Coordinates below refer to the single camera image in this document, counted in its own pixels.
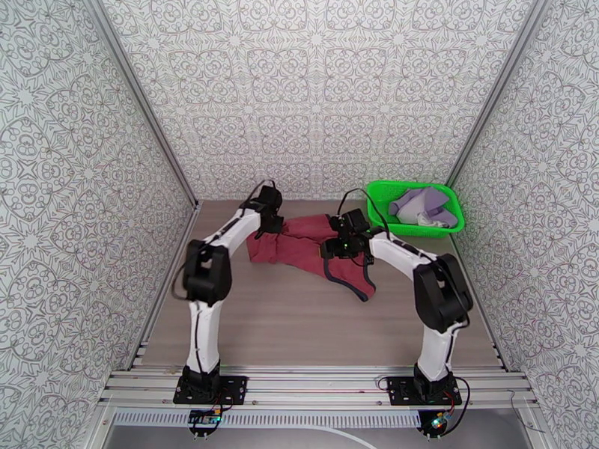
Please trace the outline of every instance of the white cable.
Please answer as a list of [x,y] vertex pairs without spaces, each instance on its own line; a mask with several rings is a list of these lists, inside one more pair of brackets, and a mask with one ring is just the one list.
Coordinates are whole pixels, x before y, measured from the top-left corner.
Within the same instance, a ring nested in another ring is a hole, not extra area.
[[298,427],[298,428],[300,428],[302,430],[321,430],[323,432],[334,433],[335,435],[343,436],[343,437],[345,437],[347,439],[355,441],[356,443],[358,443],[359,445],[364,446],[365,448],[368,448],[368,449],[377,449],[375,446],[371,445],[369,442],[364,441],[363,439],[358,438],[357,436],[354,436],[351,433],[342,432],[341,430],[332,429],[332,428],[329,428],[329,427],[313,427],[313,426],[306,426],[306,427],[302,426],[302,427]]

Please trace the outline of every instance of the white patterned wall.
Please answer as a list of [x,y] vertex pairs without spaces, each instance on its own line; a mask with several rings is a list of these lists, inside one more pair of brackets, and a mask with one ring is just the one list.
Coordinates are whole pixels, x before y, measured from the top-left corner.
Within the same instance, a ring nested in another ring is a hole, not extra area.
[[599,448],[599,0],[554,0],[462,170],[457,244],[559,447]]
[[74,448],[191,207],[80,0],[0,26],[0,447]]
[[531,0],[103,0],[199,198],[444,182]]

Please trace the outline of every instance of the red towel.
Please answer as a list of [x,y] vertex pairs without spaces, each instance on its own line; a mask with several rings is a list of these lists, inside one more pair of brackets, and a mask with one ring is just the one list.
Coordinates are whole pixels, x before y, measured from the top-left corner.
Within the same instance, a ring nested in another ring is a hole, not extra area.
[[253,263],[283,263],[318,274],[327,280],[351,289],[366,302],[376,287],[368,277],[364,254],[352,260],[320,257],[320,244],[337,237],[325,215],[287,220],[280,234],[263,234],[259,239],[248,237],[249,259]]

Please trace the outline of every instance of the green plastic basket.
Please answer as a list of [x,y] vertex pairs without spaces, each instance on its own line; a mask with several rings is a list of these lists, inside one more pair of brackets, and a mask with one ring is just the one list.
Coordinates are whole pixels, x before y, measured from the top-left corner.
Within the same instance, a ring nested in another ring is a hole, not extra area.
[[[400,223],[396,216],[389,215],[389,203],[399,199],[409,189],[421,189],[423,187],[433,186],[440,192],[449,196],[449,201],[443,205],[449,212],[457,218],[457,224],[454,227],[430,227],[418,226],[417,224]],[[393,234],[404,236],[422,236],[422,237],[445,237],[451,233],[457,233],[465,225],[460,203],[454,191],[448,186],[438,183],[420,183],[403,182],[400,180],[375,180],[366,186],[366,192],[371,196],[379,212],[383,215],[389,230]],[[368,217],[373,225],[383,226],[378,214],[374,211],[372,203],[368,201]]]

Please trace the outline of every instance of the lavender cloth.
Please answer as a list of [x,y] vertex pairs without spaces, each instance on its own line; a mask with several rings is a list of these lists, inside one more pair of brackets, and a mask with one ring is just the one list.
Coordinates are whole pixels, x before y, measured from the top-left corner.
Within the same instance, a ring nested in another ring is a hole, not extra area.
[[397,216],[401,223],[418,224],[418,215],[424,213],[433,222],[442,222],[447,227],[457,225],[454,214],[443,208],[449,201],[444,193],[434,187],[410,189],[401,198],[389,204],[389,215]]

